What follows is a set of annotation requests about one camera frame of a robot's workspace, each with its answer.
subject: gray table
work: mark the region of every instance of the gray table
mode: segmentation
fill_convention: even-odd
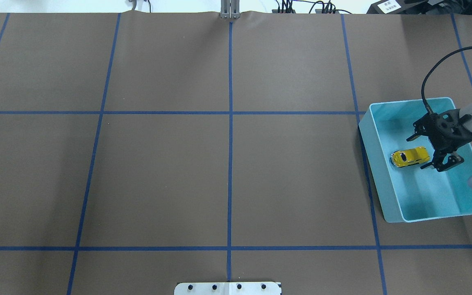
[[[0,14],[0,294],[472,294],[472,216],[384,221],[357,123],[472,16]],[[472,52],[428,97],[472,101]]]

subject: silver hinge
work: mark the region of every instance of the silver hinge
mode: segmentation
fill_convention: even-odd
[[[240,0],[221,0],[221,18],[240,18]]]

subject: light blue plastic box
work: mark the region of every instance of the light blue plastic box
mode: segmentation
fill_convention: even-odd
[[[454,109],[450,98],[427,100],[433,110],[442,113]],[[425,114],[421,100],[373,103],[360,121],[360,132],[369,158],[372,175],[387,222],[417,222],[437,218],[472,215],[472,147],[462,146],[458,153],[465,162],[446,171],[421,165],[396,168],[390,155],[397,150],[423,145],[431,158],[433,147],[425,136],[412,142],[413,123]]]

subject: toy car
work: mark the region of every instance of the toy car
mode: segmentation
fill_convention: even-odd
[[[399,168],[422,164],[429,161],[429,159],[429,153],[427,153],[425,146],[419,146],[405,151],[396,151],[391,154],[391,162]]]

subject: robotic arm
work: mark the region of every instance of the robotic arm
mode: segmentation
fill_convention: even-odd
[[[413,123],[414,134],[407,138],[412,141],[419,136],[427,136],[434,148],[431,162],[421,166],[421,169],[433,166],[438,172],[447,171],[464,162],[464,158],[457,154],[457,149],[472,142],[472,103],[462,109],[448,110],[441,114],[435,113],[424,95],[425,82],[434,69],[449,56],[458,52],[472,49],[472,46],[451,52],[442,58],[427,74],[422,83],[422,99],[427,114]],[[468,180],[472,188],[472,176]]]

